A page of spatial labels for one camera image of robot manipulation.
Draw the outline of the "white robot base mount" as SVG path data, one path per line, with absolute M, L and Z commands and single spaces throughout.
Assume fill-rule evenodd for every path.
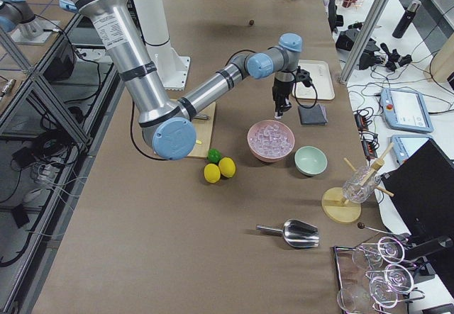
M 148 54 L 166 90 L 183 91 L 191 58 L 173 48 L 162 0 L 133 0 Z

